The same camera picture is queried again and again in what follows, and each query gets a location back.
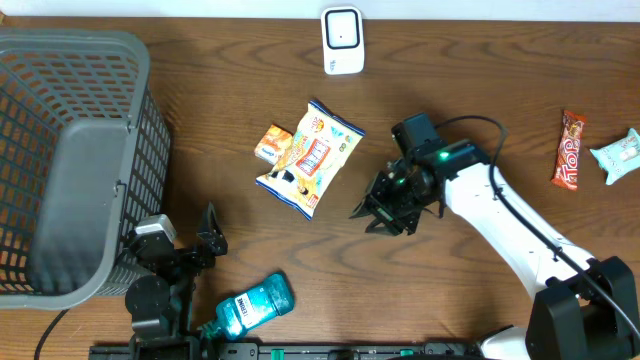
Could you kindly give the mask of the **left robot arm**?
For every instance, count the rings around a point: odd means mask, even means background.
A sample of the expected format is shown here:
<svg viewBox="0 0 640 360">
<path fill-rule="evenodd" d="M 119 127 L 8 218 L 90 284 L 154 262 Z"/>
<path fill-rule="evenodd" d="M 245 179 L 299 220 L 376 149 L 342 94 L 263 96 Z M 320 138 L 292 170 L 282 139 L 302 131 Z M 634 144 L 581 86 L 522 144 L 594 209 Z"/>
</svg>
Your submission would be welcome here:
<svg viewBox="0 0 640 360">
<path fill-rule="evenodd" d="M 204 210 L 196 236 L 195 245 L 176 248 L 177 232 L 164 214 L 142 220 L 132 231 L 126 251 L 150 271 L 125 295 L 134 331 L 133 359 L 195 360 L 216 355 L 211 342 L 191 329 L 195 279 L 228 251 L 212 204 Z"/>
</svg>

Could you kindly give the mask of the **small orange snack packet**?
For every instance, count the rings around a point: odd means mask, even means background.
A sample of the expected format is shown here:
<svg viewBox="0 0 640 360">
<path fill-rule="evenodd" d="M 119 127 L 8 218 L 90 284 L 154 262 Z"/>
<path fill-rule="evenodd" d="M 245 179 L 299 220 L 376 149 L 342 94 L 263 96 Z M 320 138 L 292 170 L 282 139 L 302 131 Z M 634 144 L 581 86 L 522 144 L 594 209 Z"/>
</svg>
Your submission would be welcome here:
<svg viewBox="0 0 640 360">
<path fill-rule="evenodd" d="M 275 165 L 292 145 L 293 135 L 273 124 L 254 149 L 254 155 L 271 165 Z"/>
</svg>

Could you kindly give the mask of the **teal wet wipes pack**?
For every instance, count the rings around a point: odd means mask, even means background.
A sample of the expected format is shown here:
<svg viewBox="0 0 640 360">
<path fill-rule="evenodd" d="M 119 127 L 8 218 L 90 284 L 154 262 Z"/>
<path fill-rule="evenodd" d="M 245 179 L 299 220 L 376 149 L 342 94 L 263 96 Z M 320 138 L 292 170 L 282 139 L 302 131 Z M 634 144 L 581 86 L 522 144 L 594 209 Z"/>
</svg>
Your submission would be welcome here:
<svg viewBox="0 0 640 360">
<path fill-rule="evenodd" d="M 607 173 L 605 184 L 612 185 L 640 167 L 639 134 L 630 128 L 624 138 L 599 149 L 590 149 L 590 153 Z"/>
</svg>

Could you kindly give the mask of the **yellow snack bag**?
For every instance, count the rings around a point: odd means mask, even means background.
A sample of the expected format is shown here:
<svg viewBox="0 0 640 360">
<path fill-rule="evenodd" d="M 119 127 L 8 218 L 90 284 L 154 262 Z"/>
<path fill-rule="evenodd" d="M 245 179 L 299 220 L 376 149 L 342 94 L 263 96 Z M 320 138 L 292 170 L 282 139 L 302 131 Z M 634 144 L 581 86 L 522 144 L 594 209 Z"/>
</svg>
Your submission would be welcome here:
<svg viewBox="0 0 640 360">
<path fill-rule="evenodd" d="M 284 151 L 256 184 L 310 220 L 331 181 L 345 165 L 365 131 L 311 100 Z"/>
</svg>

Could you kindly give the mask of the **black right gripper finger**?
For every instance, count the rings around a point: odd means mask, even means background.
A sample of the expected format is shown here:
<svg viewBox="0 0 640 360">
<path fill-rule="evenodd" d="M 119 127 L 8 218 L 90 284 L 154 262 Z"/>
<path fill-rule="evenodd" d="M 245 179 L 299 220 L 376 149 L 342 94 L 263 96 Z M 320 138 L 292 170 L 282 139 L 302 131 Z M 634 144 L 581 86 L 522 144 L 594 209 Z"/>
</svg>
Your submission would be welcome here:
<svg viewBox="0 0 640 360">
<path fill-rule="evenodd" d="M 412 235 L 415 233 L 418 223 L 419 216 L 416 214 L 409 214 L 408 216 L 393 221 L 376 217 L 365 228 L 365 232 L 385 236 L 398 236 L 402 233 Z"/>
<path fill-rule="evenodd" d="M 379 217 L 379 213 L 377 211 L 379 207 L 379 201 L 377 197 L 373 193 L 367 193 L 356 208 L 352 211 L 350 215 L 350 219 L 362 218 L 373 216 L 375 218 Z"/>
</svg>

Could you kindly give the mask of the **teal mouthwash bottle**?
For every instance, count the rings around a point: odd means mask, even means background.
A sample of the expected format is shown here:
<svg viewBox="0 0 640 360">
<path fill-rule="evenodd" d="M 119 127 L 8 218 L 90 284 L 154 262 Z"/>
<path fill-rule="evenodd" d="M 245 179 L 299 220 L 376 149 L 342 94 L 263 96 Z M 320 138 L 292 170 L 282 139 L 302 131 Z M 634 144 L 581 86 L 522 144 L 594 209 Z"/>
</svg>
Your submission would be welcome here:
<svg viewBox="0 0 640 360">
<path fill-rule="evenodd" d="M 225 338 L 235 341 L 251 330 L 295 307 L 293 292 L 282 273 L 274 273 L 245 292 L 220 302 L 215 308 L 216 318 L 200 327 L 208 340 Z"/>
</svg>

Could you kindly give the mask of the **red brown chocolate bar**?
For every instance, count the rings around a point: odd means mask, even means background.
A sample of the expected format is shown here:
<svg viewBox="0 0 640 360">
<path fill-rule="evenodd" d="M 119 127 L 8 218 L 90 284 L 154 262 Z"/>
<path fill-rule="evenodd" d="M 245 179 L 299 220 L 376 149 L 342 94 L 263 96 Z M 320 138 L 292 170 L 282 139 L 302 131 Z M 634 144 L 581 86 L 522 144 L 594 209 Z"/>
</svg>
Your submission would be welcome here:
<svg viewBox="0 0 640 360">
<path fill-rule="evenodd" d="M 586 125 L 584 115 L 564 110 L 562 132 L 551 182 L 559 187 L 576 191 L 578 188 L 579 154 L 582 134 Z"/>
</svg>

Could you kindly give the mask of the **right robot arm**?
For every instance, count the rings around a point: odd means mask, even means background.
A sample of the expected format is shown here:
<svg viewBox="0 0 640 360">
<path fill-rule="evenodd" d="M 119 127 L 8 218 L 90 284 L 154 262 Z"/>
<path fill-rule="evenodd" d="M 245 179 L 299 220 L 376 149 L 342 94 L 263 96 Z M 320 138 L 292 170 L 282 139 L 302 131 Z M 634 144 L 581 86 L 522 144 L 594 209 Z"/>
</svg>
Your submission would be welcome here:
<svg viewBox="0 0 640 360">
<path fill-rule="evenodd" d="M 529 323 L 479 341 L 487 359 L 632 359 L 639 314 L 631 269 L 597 260 L 557 232 L 468 141 L 429 142 L 381 171 L 352 215 L 372 216 L 369 233 L 416 231 L 438 203 L 468 222 L 502 257 L 533 301 Z"/>
</svg>

